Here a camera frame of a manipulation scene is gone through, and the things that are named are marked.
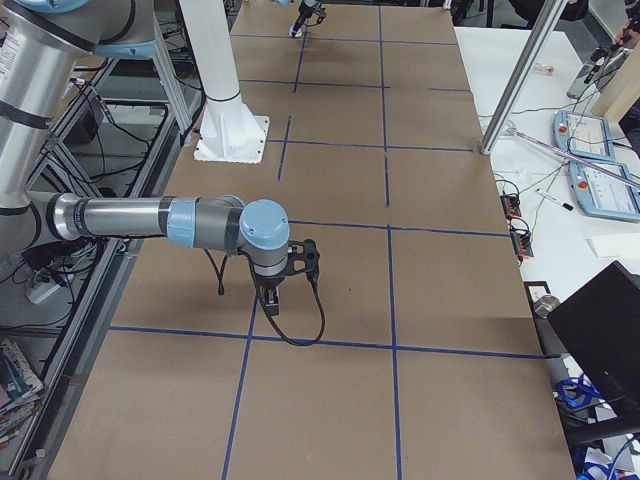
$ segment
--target white desk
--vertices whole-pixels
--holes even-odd
[[[502,95],[529,32],[518,30],[490,30],[457,28],[456,35],[475,97],[479,115],[490,115]],[[562,107],[570,104],[565,92],[581,62],[564,33],[554,32],[540,62],[553,65],[553,76],[531,74],[516,105],[515,111],[542,107]],[[553,110],[514,115],[511,119],[518,130],[543,140],[552,141]],[[623,137],[617,125],[612,125],[614,137]],[[626,149],[616,148],[618,161],[640,174],[640,161]],[[491,154],[496,173],[516,183],[521,189],[556,169],[561,158],[515,138],[500,139]],[[546,189],[551,177],[538,185]],[[564,168],[550,189],[555,197],[575,205]],[[535,188],[521,196],[523,218],[531,226],[542,197]],[[583,215],[576,206],[568,212],[558,205],[544,201],[538,212],[533,236],[535,257],[525,260],[520,272],[523,280],[545,280],[552,293],[561,301],[593,278],[614,258],[598,258],[587,243],[596,235],[640,233],[640,224],[596,219]],[[618,258],[632,273],[640,273],[639,258]]]

